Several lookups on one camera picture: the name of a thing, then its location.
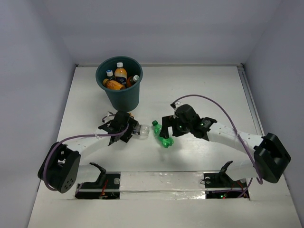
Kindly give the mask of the large clear plastic bottle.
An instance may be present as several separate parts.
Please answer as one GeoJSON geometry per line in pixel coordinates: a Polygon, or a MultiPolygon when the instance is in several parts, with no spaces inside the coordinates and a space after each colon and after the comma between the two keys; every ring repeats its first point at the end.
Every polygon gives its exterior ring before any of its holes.
{"type": "Polygon", "coordinates": [[[107,70],[106,71],[106,78],[109,79],[109,80],[114,80],[115,81],[115,76],[113,74],[113,71],[112,70],[107,70]]]}

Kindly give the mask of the clear bottle black label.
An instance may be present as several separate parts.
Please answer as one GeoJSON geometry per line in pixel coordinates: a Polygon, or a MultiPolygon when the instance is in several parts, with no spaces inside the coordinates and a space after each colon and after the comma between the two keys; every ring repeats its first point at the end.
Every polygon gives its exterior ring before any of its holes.
{"type": "Polygon", "coordinates": [[[149,137],[150,127],[146,124],[137,124],[133,129],[133,135],[137,135],[140,139],[147,139],[149,137]]]}

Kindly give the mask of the green soda bottle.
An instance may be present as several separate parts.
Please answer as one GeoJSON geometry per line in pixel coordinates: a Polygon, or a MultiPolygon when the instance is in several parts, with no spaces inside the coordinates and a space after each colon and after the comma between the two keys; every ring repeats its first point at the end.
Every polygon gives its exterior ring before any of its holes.
{"type": "Polygon", "coordinates": [[[153,126],[154,136],[156,137],[156,139],[159,141],[159,143],[164,148],[168,148],[168,147],[173,145],[174,140],[171,137],[166,139],[166,138],[163,138],[163,137],[160,136],[162,126],[156,120],[154,120],[152,122],[152,126],[153,126]]]}

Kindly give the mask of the small orange juice bottle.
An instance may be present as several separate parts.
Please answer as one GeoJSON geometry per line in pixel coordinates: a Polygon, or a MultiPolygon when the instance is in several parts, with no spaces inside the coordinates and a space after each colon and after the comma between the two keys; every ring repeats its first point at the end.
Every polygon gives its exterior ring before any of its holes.
{"type": "Polygon", "coordinates": [[[114,80],[109,80],[109,79],[104,79],[103,80],[103,86],[108,88],[108,89],[111,89],[111,90],[115,90],[115,91],[119,91],[119,90],[124,90],[125,89],[125,86],[118,83],[117,81],[114,81],[114,80]]]}

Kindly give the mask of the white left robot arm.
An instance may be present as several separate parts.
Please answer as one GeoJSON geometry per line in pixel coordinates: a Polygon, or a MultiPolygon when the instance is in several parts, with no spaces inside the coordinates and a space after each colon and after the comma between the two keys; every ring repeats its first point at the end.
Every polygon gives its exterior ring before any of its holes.
{"type": "Polygon", "coordinates": [[[76,183],[81,158],[121,140],[127,143],[139,122],[127,112],[109,113],[91,134],[67,137],[50,147],[38,170],[38,178],[51,191],[66,193],[76,183]]]}

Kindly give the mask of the orange label tea bottle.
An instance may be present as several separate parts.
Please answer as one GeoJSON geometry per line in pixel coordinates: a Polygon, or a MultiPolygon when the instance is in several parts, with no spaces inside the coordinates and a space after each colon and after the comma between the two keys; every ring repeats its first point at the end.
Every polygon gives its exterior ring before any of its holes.
{"type": "Polygon", "coordinates": [[[126,81],[127,88],[133,86],[136,82],[138,82],[140,77],[138,75],[131,76],[126,81]]]}

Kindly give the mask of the yellow blue label bottle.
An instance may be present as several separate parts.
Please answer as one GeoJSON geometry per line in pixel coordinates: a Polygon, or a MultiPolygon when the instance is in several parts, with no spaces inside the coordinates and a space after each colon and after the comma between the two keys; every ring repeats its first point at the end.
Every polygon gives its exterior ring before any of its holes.
{"type": "Polygon", "coordinates": [[[124,69],[123,62],[118,62],[116,64],[117,69],[114,72],[115,79],[118,83],[126,85],[127,82],[127,72],[124,69]]]}

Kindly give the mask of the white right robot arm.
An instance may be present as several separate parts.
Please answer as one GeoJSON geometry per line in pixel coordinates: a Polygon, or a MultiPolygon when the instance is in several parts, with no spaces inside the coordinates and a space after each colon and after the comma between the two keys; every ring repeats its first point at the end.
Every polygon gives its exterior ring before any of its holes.
{"type": "Polygon", "coordinates": [[[175,107],[172,115],[162,117],[161,124],[162,138],[167,139],[168,128],[172,128],[174,137],[191,133],[198,139],[219,143],[246,154],[248,160],[228,161],[216,174],[215,179],[223,186],[248,178],[278,183],[291,161],[291,156],[277,135],[239,132],[210,117],[200,117],[188,104],[175,107]]]}

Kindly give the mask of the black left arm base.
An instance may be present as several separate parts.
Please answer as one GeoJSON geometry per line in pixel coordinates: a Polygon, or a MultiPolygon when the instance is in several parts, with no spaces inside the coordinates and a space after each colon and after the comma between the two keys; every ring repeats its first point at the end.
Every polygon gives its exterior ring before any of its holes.
{"type": "Polygon", "coordinates": [[[120,172],[107,172],[99,164],[90,162],[98,170],[95,181],[77,184],[75,198],[80,200],[117,200],[120,198],[120,172]]]}

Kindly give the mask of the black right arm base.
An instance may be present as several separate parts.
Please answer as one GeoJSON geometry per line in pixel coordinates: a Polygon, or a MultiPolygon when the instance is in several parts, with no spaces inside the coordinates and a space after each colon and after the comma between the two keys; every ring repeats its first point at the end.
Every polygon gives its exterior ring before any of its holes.
{"type": "Polygon", "coordinates": [[[207,199],[250,199],[246,179],[232,180],[227,174],[233,161],[228,161],[218,172],[203,174],[200,181],[205,186],[207,199]]]}

